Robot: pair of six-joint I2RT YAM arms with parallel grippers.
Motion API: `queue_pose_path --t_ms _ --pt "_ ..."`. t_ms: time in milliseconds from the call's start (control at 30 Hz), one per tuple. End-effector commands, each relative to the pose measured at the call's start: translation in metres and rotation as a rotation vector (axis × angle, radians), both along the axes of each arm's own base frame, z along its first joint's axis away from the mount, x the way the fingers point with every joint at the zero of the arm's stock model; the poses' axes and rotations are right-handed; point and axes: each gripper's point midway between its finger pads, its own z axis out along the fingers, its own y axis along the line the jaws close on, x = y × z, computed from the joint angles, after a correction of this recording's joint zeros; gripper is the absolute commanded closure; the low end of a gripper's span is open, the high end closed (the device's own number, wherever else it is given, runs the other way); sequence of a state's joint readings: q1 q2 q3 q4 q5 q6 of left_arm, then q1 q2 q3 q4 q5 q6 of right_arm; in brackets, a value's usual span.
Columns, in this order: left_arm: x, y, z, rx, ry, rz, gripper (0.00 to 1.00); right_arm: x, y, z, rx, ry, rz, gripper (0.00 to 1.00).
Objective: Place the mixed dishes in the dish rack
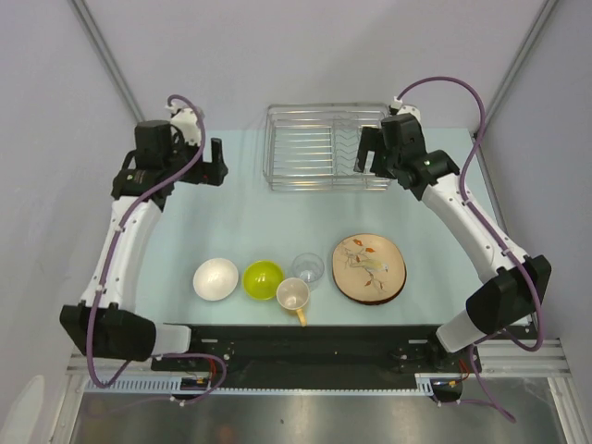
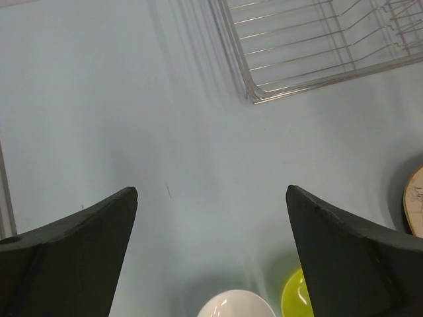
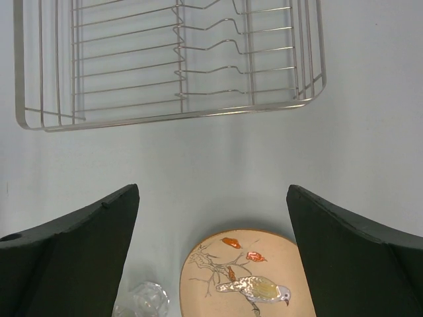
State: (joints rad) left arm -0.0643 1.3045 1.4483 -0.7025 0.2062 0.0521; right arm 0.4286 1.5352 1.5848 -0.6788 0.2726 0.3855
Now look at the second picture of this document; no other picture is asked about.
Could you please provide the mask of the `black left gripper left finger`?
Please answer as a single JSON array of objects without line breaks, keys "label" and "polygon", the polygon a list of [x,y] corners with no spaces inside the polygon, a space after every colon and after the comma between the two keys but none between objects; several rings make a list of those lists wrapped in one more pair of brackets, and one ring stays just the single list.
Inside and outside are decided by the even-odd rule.
[{"label": "black left gripper left finger", "polygon": [[137,212],[127,187],[1,241],[2,316],[108,316]]}]

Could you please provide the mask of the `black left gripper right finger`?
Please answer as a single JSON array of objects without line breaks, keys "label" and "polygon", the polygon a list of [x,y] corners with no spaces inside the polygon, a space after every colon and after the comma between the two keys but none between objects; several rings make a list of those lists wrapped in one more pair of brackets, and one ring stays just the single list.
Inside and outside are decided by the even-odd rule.
[{"label": "black left gripper right finger", "polygon": [[422,239],[290,185],[286,204],[315,316],[421,316]]}]

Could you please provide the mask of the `lime green bowl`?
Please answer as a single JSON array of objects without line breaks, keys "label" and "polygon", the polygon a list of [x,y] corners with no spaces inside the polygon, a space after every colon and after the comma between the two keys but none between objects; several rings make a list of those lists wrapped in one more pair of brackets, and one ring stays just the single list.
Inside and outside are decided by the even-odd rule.
[{"label": "lime green bowl", "polygon": [[301,268],[292,273],[284,285],[280,308],[283,317],[314,317]]}]

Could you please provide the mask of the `white bowl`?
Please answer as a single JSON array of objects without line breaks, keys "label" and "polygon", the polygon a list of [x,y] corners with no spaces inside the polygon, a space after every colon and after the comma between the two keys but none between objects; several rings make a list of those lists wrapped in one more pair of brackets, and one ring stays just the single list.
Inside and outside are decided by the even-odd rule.
[{"label": "white bowl", "polygon": [[257,294],[234,289],[211,298],[197,317],[275,317],[270,305]]}]

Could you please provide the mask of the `metal wire dish rack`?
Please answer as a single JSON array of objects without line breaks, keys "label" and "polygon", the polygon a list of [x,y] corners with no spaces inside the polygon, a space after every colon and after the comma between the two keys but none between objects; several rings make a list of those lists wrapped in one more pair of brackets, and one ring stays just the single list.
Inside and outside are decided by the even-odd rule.
[{"label": "metal wire dish rack", "polygon": [[422,61],[422,2],[218,1],[254,104]]}]

